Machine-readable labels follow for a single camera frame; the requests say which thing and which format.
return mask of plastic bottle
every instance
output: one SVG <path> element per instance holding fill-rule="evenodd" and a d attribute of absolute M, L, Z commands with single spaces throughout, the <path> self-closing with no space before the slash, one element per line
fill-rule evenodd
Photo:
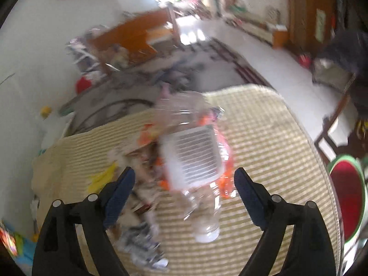
<path fill-rule="evenodd" d="M 191 224 L 194 239 L 199 243 L 213 242 L 220 235 L 220 191 L 213 182 L 191 191 L 176 194 L 184 220 Z"/>

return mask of wooden cabinet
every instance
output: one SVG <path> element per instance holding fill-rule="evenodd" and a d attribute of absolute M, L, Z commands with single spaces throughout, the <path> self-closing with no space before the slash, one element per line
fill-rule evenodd
<path fill-rule="evenodd" d="M 289 0 L 290 41 L 315 55 L 331 38 L 336 0 Z"/>

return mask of bamboo mat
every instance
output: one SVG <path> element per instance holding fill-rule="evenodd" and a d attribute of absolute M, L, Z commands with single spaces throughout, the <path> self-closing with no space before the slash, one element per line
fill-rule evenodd
<path fill-rule="evenodd" d="M 244 167 L 255 182 L 287 202 L 314 200 L 323 216 L 339 267 L 342 240 L 338 209 L 329 176 L 312 141 L 273 90 L 257 85 L 236 86 L 205 97 L 225 110 L 218 126 L 234 152 L 235 167 Z M 38 224 L 42 225 L 55 199 L 78 202 L 87 196 L 89 176 L 107 168 L 106 153 L 137 132 L 152 117 L 146 110 L 129 115 L 87 133 L 64 138 L 34 162 L 32 187 L 40 196 Z M 170 276 L 238 275 L 254 251 L 262 232 L 254 226 L 239 197 L 223 200 L 220 236 L 199 244 L 190 225 L 179 217 L 173 198 L 165 193 L 157 210 L 161 247 L 169 259 L 168 272 L 139 271 L 129 255 L 119 253 L 129 273 Z M 270 275 L 280 271 L 292 235 L 287 228 Z M 96 275 L 89 254 L 83 255 Z"/>

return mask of red cushion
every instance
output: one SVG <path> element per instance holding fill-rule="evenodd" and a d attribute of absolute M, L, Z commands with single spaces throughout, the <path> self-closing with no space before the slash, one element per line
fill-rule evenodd
<path fill-rule="evenodd" d="M 345 240 L 350 239 L 360 223 L 363 188 L 359 173 L 348 161 L 341 161 L 331 171 L 332 182 L 340 203 Z"/>

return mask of clutter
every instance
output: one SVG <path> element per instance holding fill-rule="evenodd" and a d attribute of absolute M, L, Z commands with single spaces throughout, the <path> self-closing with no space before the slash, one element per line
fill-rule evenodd
<path fill-rule="evenodd" d="M 0 240 L 14 262 L 22 268 L 27 276 L 30 276 L 36 243 L 14 231 L 5 221 L 0 222 Z"/>
<path fill-rule="evenodd" d="M 78 67 L 82 77 L 75 85 L 77 94 L 91 87 L 92 84 L 99 82 L 106 76 L 100 60 L 95 55 L 93 48 L 88 44 L 88 40 L 106 32 L 106 26 L 97 26 L 84 35 L 73 38 L 67 43 L 67 50 L 73 56 L 74 64 Z"/>
<path fill-rule="evenodd" d="M 34 238 L 38 235 L 38 226 L 37 226 L 37 210 L 40 205 L 40 199 L 35 195 L 30 204 L 31 215 L 33 219 L 33 228 L 34 228 Z"/>
<path fill-rule="evenodd" d="M 127 163 L 137 174 L 134 192 L 140 197 L 131 206 L 135 213 L 148 205 L 151 211 L 144 210 L 144 220 L 154 221 L 152 205 L 159 194 L 152 190 L 159 186 L 175 197 L 196 241 L 212 242 L 220 233 L 220 197 L 234 196 L 232 152 L 216 124 L 224 110 L 211 108 L 197 92 L 171 95 L 164 86 L 161 97 L 152 123 L 111 150 L 108 158 L 117 165 Z"/>
<path fill-rule="evenodd" d="M 199 16 L 200 19 L 211 19 L 211 11 L 203 4 L 203 0 L 194 0 L 191 8 L 191 13 L 195 16 Z"/>
<path fill-rule="evenodd" d="M 106 51 L 101 52 L 106 63 L 114 69 L 122 71 L 129 66 L 129 51 L 120 44 L 113 44 Z"/>
<path fill-rule="evenodd" d="M 356 123 L 356 136 L 359 140 L 368 140 L 368 120 L 360 119 Z"/>
<path fill-rule="evenodd" d="M 368 118 L 368 34 L 338 32 L 314 59 L 313 82 L 349 93 L 360 119 Z"/>
<path fill-rule="evenodd" d="M 246 33 L 268 42 L 274 49 L 282 48 L 289 40 L 288 29 L 280 25 L 280 13 L 271 6 L 266 8 L 266 16 L 251 13 L 243 6 L 232 6 L 226 13 L 225 22 Z"/>
<path fill-rule="evenodd" d="M 46 116 L 49 109 L 43 107 L 41 115 Z M 60 116 L 57 112 L 50 112 L 42 123 L 42 128 L 45 132 L 41 143 L 41 150 L 46 150 L 53 146 L 58 140 L 67 136 L 71 122 L 75 113 L 69 113 L 65 116 Z"/>
<path fill-rule="evenodd" d="M 112 28 L 97 38 L 93 38 L 88 43 L 93 46 L 96 55 L 100 54 L 99 58 L 103 62 L 104 56 L 102 56 L 106 50 L 114 49 L 114 45 L 118 44 L 129 51 L 129 61 L 132 64 L 138 64 L 145 62 L 157 55 L 157 51 L 148 43 L 148 41 L 155 41 L 158 38 L 168 35 L 174 38 L 174 41 L 179 45 L 179 37 L 172 29 L 166 29 L 163 26 L 167 25 L 167 22 L 171 22 L 173 17 L 172 6 L 169 5 L 166 8 L 159 8 L 145 12 L 134 19 L 129 19 L 123 24 Z M 117 51 L 120 55 L 124 50 L 119 49 Z M 126 66 L 125 56 L 118 59 L 119 65 L 124 63 Z M 108 74 L 110 71 L 114 71 L 114 65 L 111 62 L 104 64 L 104 69 Z"/>
<path fill-rule="evenodd" d="M 158 186 L 146 183 L 136 184 L 117 220 L 119 233 L 144 221 L 148 223 L 152 237 L 158 240 L 160 230 L 156 222 L 155 210 L 160 196 L 161 191 Z"/>
<path fill-rule="evenodd" d="M 136 18 L 139 15 L 140 15 L 139 13 L 131 13 L 131 12 L 128 12 L 128 11 L 123 11 L 121 13 L 120 23 L 125 23 L 129 20 L 133 20 L 134 18 Z"/>
<path fill-rule="evenodd" d="M 160 244 L 152 239 L 150 226 L 143 222 L 135 227 L 123 231 L 115 243 L 118 251 L 130 253 L 131 260 L 136 266 L 154 270 L 166 270 L 168 260 L 159 251 Z"/>

